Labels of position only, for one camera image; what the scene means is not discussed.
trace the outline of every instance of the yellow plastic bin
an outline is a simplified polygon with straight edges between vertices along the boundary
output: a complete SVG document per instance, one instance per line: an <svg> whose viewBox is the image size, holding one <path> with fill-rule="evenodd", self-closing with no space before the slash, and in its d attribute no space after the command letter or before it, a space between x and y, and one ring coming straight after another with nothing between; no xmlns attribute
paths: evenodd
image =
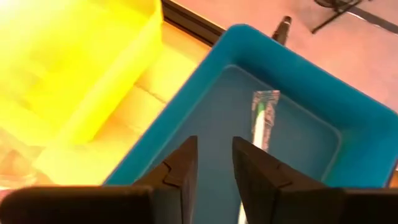
<svg viewBox="0 0 398 224"><path fill-rule="evenodd" d="M0 128L89 141L160 53L161 23L159 0L0 0Z"/></svg>

